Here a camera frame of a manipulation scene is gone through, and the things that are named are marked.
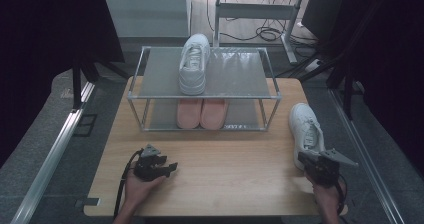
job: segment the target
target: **wooden table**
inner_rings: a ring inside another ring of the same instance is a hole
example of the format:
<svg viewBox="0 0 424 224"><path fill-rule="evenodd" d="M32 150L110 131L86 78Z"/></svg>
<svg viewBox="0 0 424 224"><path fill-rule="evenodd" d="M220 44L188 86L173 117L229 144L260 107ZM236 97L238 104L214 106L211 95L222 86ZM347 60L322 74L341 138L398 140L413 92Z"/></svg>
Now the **wooden table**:
<svg viewBox="0 0 424 224"><path fill-rule="evenodd" d="M85 214L113 215L125 164L150 143L168 156L167 163L178 162L178 169L137 215L317 215L312 186L293 164L288 125L291 107L306 103L306 97L298 80L277 82L282 101L267 132L142 132L127 101L127 84L88 195L100 202L85 206Z"/></svg>

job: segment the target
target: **pink slipper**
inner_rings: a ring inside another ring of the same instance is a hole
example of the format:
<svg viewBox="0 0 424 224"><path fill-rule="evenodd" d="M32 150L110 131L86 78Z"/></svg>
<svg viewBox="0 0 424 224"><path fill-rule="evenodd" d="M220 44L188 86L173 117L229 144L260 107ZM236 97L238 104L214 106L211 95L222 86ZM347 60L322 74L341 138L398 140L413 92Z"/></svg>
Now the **pink slipper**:
<svg viewBox="0 0 424 224"><path fill-rule="evenodd" d="M192 129L199 125L203 99L180 99L177 108L177 125Z"/></svg>
<svg viewBox="0 0 424 224"><path fill-rule="evenodd" d="M209 130L222 128L227 116L228 101L225 99L205 99L203 101L200 125Z"/></svg>

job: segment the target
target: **white sneaker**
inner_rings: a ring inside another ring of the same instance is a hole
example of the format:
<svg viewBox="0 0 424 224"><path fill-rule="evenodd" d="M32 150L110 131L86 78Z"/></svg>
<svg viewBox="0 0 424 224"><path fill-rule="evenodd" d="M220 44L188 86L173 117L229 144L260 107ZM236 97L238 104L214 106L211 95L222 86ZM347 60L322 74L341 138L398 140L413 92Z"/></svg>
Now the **white sneaker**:
<svg viewBox="0 0 424 224"><path fill-rule="evenodd" d="M199 95L205 90L205 69L209 61L208 38L194 34L184 45L180 62L180 89L186 95Z"/></svg>
<svg viewBox="0 0 424 224"><path fill-rule="evenodd" d="M315 113L305 103L293 106L289 125L295 141L294 164L303 170L304 165L297 159L299 152L318 156L321 151L325 151L324 136Z"/></svg>

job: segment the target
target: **shoelace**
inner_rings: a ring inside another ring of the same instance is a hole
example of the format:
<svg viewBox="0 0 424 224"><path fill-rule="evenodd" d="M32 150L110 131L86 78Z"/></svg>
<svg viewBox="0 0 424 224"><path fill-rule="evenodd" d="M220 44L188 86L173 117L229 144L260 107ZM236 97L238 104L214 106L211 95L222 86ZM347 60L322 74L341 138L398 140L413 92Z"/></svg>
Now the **shoelace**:
<svg viewBox="0 0 424 224"><path fill-rule="evenodd" d="M188 47L188 55L185 63L185 67L189 69L198 69L200 66L200 59L202 54L202 49L200 48L200 44L192 43Z"/></svg>
<svg viewBox="0 0 424 224"><path fill-rule="evenodd" d="M306 131L306 137L304 142L305 149L313 149L316 145L317 128L312 119L306 121L309 123L309 129Z"/></svg>

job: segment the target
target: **shoe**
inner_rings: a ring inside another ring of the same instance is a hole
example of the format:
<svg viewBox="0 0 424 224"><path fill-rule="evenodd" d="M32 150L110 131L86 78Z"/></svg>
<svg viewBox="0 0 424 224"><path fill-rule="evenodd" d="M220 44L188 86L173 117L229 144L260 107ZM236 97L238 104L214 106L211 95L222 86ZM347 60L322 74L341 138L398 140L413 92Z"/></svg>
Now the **shoe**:
<svg viewBox="0 0 424 224"><path fill-rule="evenodd" d="M193 129L200 123L203 99L180 99L177 107L177 125L181 129Z"/></svg>
<svg viewBox="0 0 424 224"><path fill-rule="evenodd" d="M209 61L209 41L203 34L191 36L184 45L180 62L180 90L199 95L205 90L205 69Z"/></svg>
<svg viewBox="0 0 424 224"><path fill-rule="evenodd" d="M294 164L300 170L304 170L304 165L297 159L299 152L318 156L320 152L325 151L322 130L315 113L305 103L293 106L289 126L295 141Z"/></svg>
<svg viewBox="0 0 424 224"><path fill-rule="evenodd" d="M200 125L208 130L222 128L227 116L228 101L225 99L205 99L203 101Z"/></svg>

